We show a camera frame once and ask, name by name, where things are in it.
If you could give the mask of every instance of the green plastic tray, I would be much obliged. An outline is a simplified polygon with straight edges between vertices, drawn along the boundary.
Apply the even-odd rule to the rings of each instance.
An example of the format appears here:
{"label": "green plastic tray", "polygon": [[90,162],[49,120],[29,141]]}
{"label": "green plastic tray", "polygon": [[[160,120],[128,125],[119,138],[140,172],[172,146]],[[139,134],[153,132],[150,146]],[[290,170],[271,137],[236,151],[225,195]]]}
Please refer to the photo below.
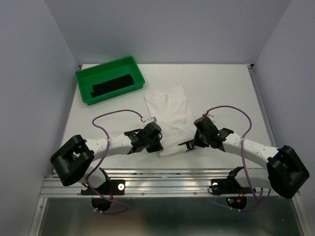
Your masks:
{"label": "green plastic tray", "polygon": [[[127,74],[131,75],[134,85],[98,97],[91,96],[91,92],[93,92],[92,85],[101,84]],[[82,101],[88,105],[141,89],[145,83],[137,63],[132,56],[79,70],[75,73],[75,76],[78,81]]]}

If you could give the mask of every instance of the white garment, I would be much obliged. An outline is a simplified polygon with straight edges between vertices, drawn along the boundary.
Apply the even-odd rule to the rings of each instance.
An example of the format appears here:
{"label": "white garment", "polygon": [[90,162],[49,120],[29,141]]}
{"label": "white garment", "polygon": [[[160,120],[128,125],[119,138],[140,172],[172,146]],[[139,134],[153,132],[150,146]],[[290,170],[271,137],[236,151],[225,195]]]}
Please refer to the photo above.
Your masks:
{"label": "white garment", "polygon": [[183,87],[175,87],[165,92],[153,92],[144,96],[150,116],[157,118],[162,129],[161,144],[164,148],[160,156],[170,156],[187,150],[178,144],[193,139],[196,127],[193,114]]}

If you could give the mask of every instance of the gray wall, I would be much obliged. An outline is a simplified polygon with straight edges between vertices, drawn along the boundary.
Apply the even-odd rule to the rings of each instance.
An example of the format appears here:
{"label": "gray wall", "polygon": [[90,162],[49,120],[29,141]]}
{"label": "gray wall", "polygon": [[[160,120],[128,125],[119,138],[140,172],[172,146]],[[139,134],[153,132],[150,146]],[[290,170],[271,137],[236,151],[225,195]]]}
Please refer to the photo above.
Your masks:
{"label": "gray wall", "polygon": [[0,235],[28,235],[77,63],[43,0],[0,2]]}
{"label": "gray wall", "polygon": [[295,148],[311,173],[302,199],[315,232],[315,1],[292,0],[254,74],[279,146]]}
{"label": "gray wall", "polygon": [[80,63],[253,63],[289,2],[46,0]]}

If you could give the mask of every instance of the white tabletop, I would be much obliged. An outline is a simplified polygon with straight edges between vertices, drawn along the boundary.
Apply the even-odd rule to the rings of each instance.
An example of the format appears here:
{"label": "white tabletop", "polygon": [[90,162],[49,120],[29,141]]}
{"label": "white tabletop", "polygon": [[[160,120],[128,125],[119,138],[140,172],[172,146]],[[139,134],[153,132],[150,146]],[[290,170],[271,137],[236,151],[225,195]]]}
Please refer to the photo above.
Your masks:
{"label": "white tabletop", "polygon": [[[94,65],[83,65],[83,69]],[[155,90],[169,90],[183,86],[189,106],[195,119],[214,106],[231,105],[245,111],[252,119],[253,128],[247,138],[270,145],[267,130],[254,92],[252,81],[246,65],[213,64],[140,64],[138,65],[146,81],[143,89],[133,91],[103,102],[88,106],[81,100],[77,86],[69,119],[65,129],[63,144],[73,135],[81,134],[84,139],[104,138],[104,133],[92,126],[91,121],[101,114],[132,109],[149,116],[143,96]],[[248,128],[247,119],[238,111],[221,108],[213,111],[215,125],[234,130],[242,135]],[[116,136],[125,131],[142,128],[139,117],[133,113],[118,113],[97,121]],[[258,165],[247,161],[248,167]],[[220,169],[242,166],[241,157],[212,148],[159,157],[156,153],[132,155],[115,155],[107,157],[101,167],[105,169]]]}

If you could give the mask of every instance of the glass panel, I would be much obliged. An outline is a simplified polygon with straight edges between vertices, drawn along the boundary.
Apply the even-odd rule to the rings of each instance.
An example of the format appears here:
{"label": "glass panel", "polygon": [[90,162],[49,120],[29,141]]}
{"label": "glass panel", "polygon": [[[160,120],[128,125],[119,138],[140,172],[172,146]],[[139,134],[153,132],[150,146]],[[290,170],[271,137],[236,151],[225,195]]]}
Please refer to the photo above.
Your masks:
{"label": "glass panel", "polygon": [[[212,203],[225,198],[122,199],[119,215],[94,213],[89,198],[51,198],[41,236],[298,236],[303,235],[292,200],[270,197],[258,210],[237,213]],[[249,199],[248,207],[253,206]]]}

